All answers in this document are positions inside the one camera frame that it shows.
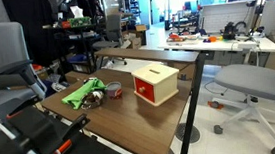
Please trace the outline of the green cloth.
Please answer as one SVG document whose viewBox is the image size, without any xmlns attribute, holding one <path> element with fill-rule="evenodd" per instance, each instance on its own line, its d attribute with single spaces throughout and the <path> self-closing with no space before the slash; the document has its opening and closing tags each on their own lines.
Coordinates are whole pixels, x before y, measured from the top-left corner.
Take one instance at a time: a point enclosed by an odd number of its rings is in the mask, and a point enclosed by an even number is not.
<svg viewBox="0 0 275 154">
<path fill-rule="evenodd" d="M 77 110 L 82 106 L 83 104 L 82 98 L 84 96 L 86 96 L 88 93 L 92 91 L 105 90 L 105 89 L 106 89 L 106 86 L 102 80 L 98 78 L 89 78 L 84 81 L 81 87 L 77 88 L 77 90 L 75 90 L 71 94 L 65 96 L 61 100 L 61 102 L 63 104 L 70 105 L 73 110 Z"/>
</svg>

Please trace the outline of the wooden box with red drawer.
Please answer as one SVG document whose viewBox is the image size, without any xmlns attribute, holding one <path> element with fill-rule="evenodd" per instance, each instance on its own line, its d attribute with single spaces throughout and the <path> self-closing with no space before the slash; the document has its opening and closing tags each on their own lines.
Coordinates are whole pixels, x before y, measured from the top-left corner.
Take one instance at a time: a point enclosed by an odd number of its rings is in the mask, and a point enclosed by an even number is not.
<svg viewBox="0 0 275 154">
<path fill-rule="evenodd" d="M 152 106 L 159 106 L 178 93 L 178 73 L 178 69 L 158 63 L 132 71 L 134 93 Z"/>
</svg>

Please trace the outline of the red and silver tin can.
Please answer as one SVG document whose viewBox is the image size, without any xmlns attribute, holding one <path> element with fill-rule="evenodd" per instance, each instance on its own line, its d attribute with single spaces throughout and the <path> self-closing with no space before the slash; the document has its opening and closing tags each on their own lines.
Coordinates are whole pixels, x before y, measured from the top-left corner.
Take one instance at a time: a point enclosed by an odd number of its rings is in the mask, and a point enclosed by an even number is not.
<svg viewBox="0 0 275 154">
<path fill-rule="evenodd" d="M 107 95 L 111 99 L 119 99 L 122 96 L 121 83 L 119 82 L 110 82 L 106 86 Z"/>
</svg>

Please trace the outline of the cardboard box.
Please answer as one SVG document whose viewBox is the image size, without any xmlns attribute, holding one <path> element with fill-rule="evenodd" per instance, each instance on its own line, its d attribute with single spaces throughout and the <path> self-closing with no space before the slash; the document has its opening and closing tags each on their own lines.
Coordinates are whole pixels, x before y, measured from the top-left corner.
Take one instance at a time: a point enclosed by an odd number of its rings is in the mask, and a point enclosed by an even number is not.
<svg viewBox="0 0 275 154">
<path fill-rule="evenodd" d="M 125 43 L 128 45 L 128 49 L 139 49 L 143 45 L 146 45 L 146 25 L 135 25 L 132 29 L 126 30 L 123 33 Z"/>
</svg>

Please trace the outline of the grey chair in background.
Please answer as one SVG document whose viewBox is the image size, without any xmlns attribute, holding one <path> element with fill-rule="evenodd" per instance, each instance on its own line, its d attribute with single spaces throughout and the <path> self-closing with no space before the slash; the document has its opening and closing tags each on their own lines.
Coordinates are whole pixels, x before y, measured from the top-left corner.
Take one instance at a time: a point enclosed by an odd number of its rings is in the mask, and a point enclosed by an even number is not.
<svg viewBox="0 0 275 154">
<path fill-rule="evenodd" d="M 121 32 L 121 15 L 111 14 L 106 19 L 106 40 L 97 41 L 93 44 L 95 50 L 101 50 L 108 47 L 119 48 L 123 44 Z"/>
</svg>

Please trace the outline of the shiny metal bowl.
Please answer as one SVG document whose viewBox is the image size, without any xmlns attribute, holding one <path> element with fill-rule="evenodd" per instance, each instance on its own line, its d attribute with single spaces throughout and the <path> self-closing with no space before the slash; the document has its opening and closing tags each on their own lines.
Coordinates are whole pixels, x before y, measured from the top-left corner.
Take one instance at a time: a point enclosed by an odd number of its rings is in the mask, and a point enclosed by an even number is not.
<svg viewBox="0 0 275 154">
<path fill-rule="evenodd" d="M 104 93 L 100 90 L 87 93 L 82 99 L 81 108 L 84 110 L 96 108 L 103 103 Z"/>
</svg>

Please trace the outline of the black metal shelf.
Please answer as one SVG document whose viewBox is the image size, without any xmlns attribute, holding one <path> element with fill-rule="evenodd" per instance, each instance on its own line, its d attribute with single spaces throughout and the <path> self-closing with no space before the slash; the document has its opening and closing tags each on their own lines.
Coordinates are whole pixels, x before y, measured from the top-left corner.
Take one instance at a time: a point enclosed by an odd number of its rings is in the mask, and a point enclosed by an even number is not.
<svg viewBox="0 0 275 154">
<path fill-rule="evenodd" d="M 57 58 L 61 69 L 67 73 L 77 71 L 81 73 L 93 73 L 96 70 L 96 58 L 92 44 L 100 38 L 96 34 L 95 24 L 83 26 L 71 26 L 64 21 L 65 26 L 46 25 L 43 27 L 54 37 L 54 46 L 57 49 Z"/>
</svg>

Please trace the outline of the green tissue box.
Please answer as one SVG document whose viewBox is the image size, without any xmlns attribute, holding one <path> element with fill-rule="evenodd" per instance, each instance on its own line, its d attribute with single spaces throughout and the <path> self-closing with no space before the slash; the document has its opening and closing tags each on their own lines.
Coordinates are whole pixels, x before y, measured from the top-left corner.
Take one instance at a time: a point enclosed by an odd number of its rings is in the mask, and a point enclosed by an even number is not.
<svg viewBox="0 0 275 154">
<path fill-rule="evenodd" d="M 82 18 L 72 18 L 69 19 L 69 23 L 71 25 L 71 27 L 82 27 L 84 25 L 90 25 L 91 18 L 88 16 L 83 16 Z"/>
</svg>

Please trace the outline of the white pegboard panel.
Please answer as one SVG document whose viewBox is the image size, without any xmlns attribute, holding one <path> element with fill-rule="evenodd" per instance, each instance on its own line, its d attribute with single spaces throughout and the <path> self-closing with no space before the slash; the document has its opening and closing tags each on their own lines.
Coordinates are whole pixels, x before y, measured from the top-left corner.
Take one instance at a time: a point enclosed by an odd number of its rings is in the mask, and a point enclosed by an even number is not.
<svg viewBox="0 0 275 154">
<path fill-rule="evenodd" d="M 210 34 L 220 32 L 230 22 L 245 22 L 249 25 L 255 7 L 253 1 L 249 0 L 204 6 L 200 11 L 198 27 Z"/>
</svg>

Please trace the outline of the black device on white desk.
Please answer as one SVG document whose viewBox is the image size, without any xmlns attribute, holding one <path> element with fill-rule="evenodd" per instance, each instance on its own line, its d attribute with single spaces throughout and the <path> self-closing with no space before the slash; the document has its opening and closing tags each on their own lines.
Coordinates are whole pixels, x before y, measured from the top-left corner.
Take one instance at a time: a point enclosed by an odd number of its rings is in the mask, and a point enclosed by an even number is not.
<svg viewBox="0 0 275 154">
<path fill-rule="evenodd" d="M 229 22 L 225 25 L 225 29 L 223 32 L 223 38 L 227 40 L 234 40 L 235 39 L 235 27 L 233 22 Z"/>
</svg>

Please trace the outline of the white desk with clutter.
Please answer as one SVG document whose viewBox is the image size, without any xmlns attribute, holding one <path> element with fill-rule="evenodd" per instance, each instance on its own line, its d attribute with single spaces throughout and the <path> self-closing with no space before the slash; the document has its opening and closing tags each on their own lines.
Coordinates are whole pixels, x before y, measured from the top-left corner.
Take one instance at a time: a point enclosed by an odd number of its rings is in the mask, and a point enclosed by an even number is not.
<svg viewBox="0 0 275 154">
<path fill-rule="evenodd" d="M 187 35 L 178 37 L 154 37 L 150 46 L 162 50 L 183 50 L 183 51 L 206 51 L 206 52 L 241 52 L 244 55 L 244 63 L 248 63 L 252 55 L 255 55 L 256 65 L 261 64 L 262 53 L 268 56 L 270 52 L 275 53 L 275 43 L 268 38 L 253 38 L 237 36 L 236 39 L 223 39 L 222 36 L 201 36 Z"/>
</svg>

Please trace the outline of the grey office chair right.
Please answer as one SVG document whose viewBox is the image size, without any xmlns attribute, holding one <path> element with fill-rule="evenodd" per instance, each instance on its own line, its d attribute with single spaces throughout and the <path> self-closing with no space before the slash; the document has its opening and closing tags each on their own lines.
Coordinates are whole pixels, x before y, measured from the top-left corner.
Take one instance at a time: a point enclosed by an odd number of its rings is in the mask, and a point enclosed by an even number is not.
<svg viewBox="0 0 275 154">
<path fill-rule="evenodd" d="M 263 117 L 261 110 L 273 113 L 274 115 L 275 111 L 258 107 L 257 103 L 254 101 L 254 98 L 259 97 L 275 100 L 275 70 L 248 64 L 228 65 L 217 73 L 214 82 L 222 87 L 238 91 L 246 96 L 244 103 L 216 97 L 212 99 L 212 102 L 217 105 L 228 104 L 236 108 L 241 108 L 241 111 L 230 117 L 230 119 L 225 120 L 222 124 L 214 125 L 213 131 L 215 134 L 222 134 L 224 131 L 223 128 L 226 127 L 226 125 L 251 114 L 257 118 L 257 121 L 264 126 L 275 140 L 275 130 L 271 127 L 266 118 Z M 271 154 L 275 154 L 275 147 L 273 147 L 270 152 Z"/>
</svg>

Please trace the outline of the grey office chair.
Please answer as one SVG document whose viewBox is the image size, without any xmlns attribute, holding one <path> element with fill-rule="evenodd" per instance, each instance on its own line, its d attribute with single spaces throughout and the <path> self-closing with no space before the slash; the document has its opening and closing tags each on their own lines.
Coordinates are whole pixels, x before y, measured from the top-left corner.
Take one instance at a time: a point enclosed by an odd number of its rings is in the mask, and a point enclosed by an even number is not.
<svg viewBox="0 0 275 154">
<path fill-rule="evenodd" d="M 275 111 L 258 107 L 257 103 L 254 101 L 254 98 L 259 97 L 275 100 L 275 70 L 248 64 L 228 65 L 217 73 L 214 82 L 222 87 L 238 91 L 246 96 L 244 103 L 216 97 L 212 99 L 212 102 L 217 105 L 228 104 L 236 108 L 241 108 L 241 111 L 230 117 L 230 119 L 225 120 L 222 124 L 214 125 L 213 131 L 215 134 L 222 134 L 224 131 L 223 128 L 226 127 L 226 125 L 251 114 L 257 118 L 257 121 L 264 126 L 275 140 L 275 130 L 271 127 L 266 118 L 263 117 L 261 110 L 273 113 L 274 115 Z M 275 154 L 275 147 L 273 147 L 270 152 L 271 154 Z"/>
<path fill-rule="evenodd" d="M 23 27 L 0 23 L 0 113 L 16 113 L 46 97 L 46 86 L 32 66 Z"/>
</svg>

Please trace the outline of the grey office chair left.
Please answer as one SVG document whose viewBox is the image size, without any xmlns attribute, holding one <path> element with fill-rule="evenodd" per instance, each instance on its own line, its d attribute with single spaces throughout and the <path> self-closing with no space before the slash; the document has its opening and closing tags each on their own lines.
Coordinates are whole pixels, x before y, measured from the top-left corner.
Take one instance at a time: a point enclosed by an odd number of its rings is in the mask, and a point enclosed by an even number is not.
<svg viewBox="0 0 275 154">
<path fill-rule="evenodd" d="M 46 86 L 32 66 L 23 27 L 0 23 L 0 113 L 16 113 L 46 97 Z"/>
</svg>

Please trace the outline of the black equipment foreground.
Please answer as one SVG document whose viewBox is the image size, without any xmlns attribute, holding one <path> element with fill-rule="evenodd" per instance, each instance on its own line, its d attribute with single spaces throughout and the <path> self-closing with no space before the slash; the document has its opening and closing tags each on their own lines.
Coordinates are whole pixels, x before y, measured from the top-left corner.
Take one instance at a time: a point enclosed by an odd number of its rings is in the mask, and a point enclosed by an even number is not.
<svg viewBox="0 0 275 154">
<path fill-rule="evenodd" d="M 0 154 L 120 154 L 83 134 L 88 123 L 81 115 L 67 125 L 31 107 L 0 116 Z"/>
</svg>

